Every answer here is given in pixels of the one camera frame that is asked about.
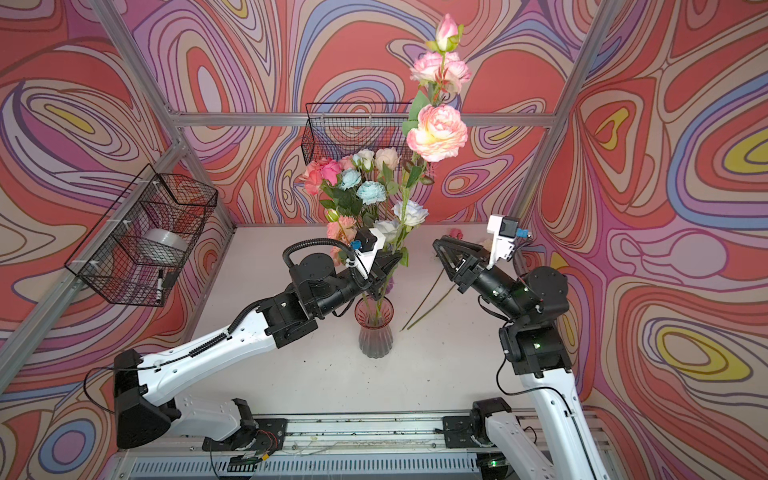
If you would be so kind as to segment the white blue rose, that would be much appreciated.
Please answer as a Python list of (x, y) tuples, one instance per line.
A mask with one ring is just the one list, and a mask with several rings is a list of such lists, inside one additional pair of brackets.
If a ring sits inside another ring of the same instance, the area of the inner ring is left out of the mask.
[(412, 200), (401, 200), (393, 206), (393, 214), (397, 220), (394, 249), (401, 254), (400, 264), (408, 266), (409, 253), (405, 240), (414, 229), (425, 222), (429, 211)]

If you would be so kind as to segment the black marker pen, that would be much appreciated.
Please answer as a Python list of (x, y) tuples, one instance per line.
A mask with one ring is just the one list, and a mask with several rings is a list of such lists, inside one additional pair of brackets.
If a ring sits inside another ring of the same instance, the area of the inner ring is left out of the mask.
[(163, 304), (163, 298), (164, 298), (163, 280), (164, 280), (164, 270), (159, 269), (157, 273), (156, 288), (155, 288), (155, 303), (157, 305)]

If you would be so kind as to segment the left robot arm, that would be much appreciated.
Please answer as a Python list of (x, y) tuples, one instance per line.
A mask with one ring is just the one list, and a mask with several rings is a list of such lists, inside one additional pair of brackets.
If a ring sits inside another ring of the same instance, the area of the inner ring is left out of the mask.
[(376, 229), (351, 244), (314, 238), (282, 254), (291, 277), (286, 289), (244, 307), (227, 326), (178, 347), (141, 355), (130, 349), (114, 359), (116, 445), (128, 450), (163, 436), (200, 437), (206, 451), (237, 451), (263, 436), (274, 451), (276, 435), (259, 426), (244, 399), (215, 403), (183, 392), (233, 364), (269, 353), (340, 316), (362, 294), (378, 298), (403, 255), (388, 250)]

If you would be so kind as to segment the cream white rose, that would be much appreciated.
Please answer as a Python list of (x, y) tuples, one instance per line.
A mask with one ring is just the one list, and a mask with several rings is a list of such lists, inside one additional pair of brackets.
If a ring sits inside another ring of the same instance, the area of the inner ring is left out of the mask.
[(382, 148), (375, 152), (376, 180), (384, 187), (385, 199), (395, 195), (400, 190), (400, 182), (397, 177), (399, 162), (400, 155), (394, 148)]

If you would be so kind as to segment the pink peony spray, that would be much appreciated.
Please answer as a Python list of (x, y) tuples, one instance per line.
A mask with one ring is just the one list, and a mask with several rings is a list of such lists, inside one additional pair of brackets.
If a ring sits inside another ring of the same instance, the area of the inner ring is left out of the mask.
[[(328, 209), (325, 214), (328, 220), (327, 237), (329, 239), (340, 241), (346, 245), (355, 240), (357, 220), (354, 217), (341, 215), (334, 209)], [(339, 247), (333, 246), (330, 255), (336, 266), (341, 266), (345, 262), (346, 255)]]
[(457, 157), (468, 140), (469, 130), (461, 113), (449, 104), (472, 77), (470, 68), (457, 53), (463, 33), (464, 26), (446, 13), (433, 38), (425, 42), (425, 52), (410, 67), (410, 79), (418, 84), (418, 90), (402, 130), (412, 157), (399, 162), (400, 190), (391, 196), (392, 210), (385, 220), (396, 220), (393, 206), (398, 201), (419, 204), (415, 190), (432, 181), (429, 167)]

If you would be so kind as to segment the magenta rose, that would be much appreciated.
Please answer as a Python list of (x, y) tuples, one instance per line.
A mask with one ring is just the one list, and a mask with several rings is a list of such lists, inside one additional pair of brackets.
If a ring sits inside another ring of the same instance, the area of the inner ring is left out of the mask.
[(320, 174), (323, 180), (331, 186), (339, 183), (339, 176), (343, 173), (342, 165), (339, 161), (329, 158), (323, 158), (320, 162)]

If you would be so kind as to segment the large salmon pink rose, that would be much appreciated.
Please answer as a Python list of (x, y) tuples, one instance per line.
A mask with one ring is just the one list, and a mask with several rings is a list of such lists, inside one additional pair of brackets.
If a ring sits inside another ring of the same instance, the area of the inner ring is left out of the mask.
[(318, 181), (326, 173), (330, 172), (335, 165), (335, 161), (330, 158), (321, 158), (311, 161), (303, 174), (305, 179)]

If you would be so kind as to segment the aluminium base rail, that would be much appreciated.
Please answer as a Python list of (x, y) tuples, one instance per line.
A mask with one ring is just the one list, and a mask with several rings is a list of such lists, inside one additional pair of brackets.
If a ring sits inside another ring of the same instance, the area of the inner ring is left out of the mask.
[(122, 452), (111, 479), (509, 479), (491, 446), (447, 445), (446, 411), (286, 415), (282, 445), (252, 465), (206, 452), (199, 438), (159, 440)]

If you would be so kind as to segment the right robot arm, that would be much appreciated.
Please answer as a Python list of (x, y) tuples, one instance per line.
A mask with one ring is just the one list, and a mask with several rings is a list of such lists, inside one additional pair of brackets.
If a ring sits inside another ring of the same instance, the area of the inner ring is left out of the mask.
[(449, 236), (435, 240), (433, 248), (461, 292), (474, 289), (504, 316), (498, 332), (503, 362), (519, 378), (522, 394), (532, 399), (548, 450), (542, 452), (526, 435), (506, 402), (507, 391), (474, 403), (470, 415), (474, 439), (496, 447), (521, 479), (609, 478), (556, 327), (569, 309), (566, 276), (540, 266), (512, 278), (492, 265), (482, 246)]

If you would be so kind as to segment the green stemmed rose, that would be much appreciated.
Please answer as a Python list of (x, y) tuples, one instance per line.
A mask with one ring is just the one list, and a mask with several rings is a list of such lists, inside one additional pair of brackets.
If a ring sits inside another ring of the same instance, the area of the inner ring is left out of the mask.
[(385, 241), (390, 244), (394, 244), (398, 236), (399, 223), (397, 220), (382, 220), (377, 221), (374, 224), (374, 228), (377, 229), (385, 238)]

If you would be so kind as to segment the bunch of artificial flowers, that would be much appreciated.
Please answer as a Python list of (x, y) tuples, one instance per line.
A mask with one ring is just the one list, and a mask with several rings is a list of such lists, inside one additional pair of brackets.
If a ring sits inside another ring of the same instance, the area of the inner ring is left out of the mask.
[[(463, 237), (464, 237), (463, 230), (461, 228), (458, 228), (458, 227), (451, 228), (449, 230), (449, 232), (448, 232), (448, 236), (453, 238), (453, 239), (456, 239), (456, 240), (462, 240)], [(437, 276), (436, 276), (435, 280), (433, 281), (432, 285), (430, 286), (430, 288), (428, 289), (428, 291), (426, 292), (426, 294), (424, 295), (422, 300), (419, 302), (419, 304), (415, 308), (414, 312), (408, 318), (408, 320), (406, 321), (406, 324), (401, 328), (401, 331), (407, 330), (410, 327), (411, 323), (414, 321), (414, 318), (416, 317), (416, 314), (422, 309), (424, 304), (427, 302), (427, 300), (429, 299), (429, 297), (432, 295), (433, 291), (435, 290), (435, 288), (439, 284), (443, 274), (444, 274), (443, 270), (440, 270), (437, 273)]]

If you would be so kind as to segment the silver tape roll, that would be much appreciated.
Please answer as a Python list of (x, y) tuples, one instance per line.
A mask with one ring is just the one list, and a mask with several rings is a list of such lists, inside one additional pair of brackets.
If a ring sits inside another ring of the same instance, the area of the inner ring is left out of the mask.
[(178, 251), (186, 251), (188, 248), (188, 243), (181, 236), (165, 229), (152, 228), (143, 235), (143, 238)]

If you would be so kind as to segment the red grey glass vase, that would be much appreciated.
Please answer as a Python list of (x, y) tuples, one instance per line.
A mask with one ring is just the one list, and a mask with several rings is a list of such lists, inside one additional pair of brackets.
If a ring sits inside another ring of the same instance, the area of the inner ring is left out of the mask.
[(393, 347), (390, 323), (394, 317), (391, 301), (382, 297), (374, 300), (364, 296), (355, 306), (355, 319), (360, 326), (358, 345), (360, 351), (372, 359), (387, 356)]

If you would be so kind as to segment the light blue flower stem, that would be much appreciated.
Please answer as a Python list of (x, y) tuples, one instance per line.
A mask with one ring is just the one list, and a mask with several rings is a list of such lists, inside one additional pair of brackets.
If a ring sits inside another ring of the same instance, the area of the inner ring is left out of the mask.
[(384, 185), (365, 179), (355, 169), (340, 174), (333, 193), (337, 210), (345, 216), (355, 217), (365, 227), (371, 227), (379, 219), (380, 205), (388, 199)]

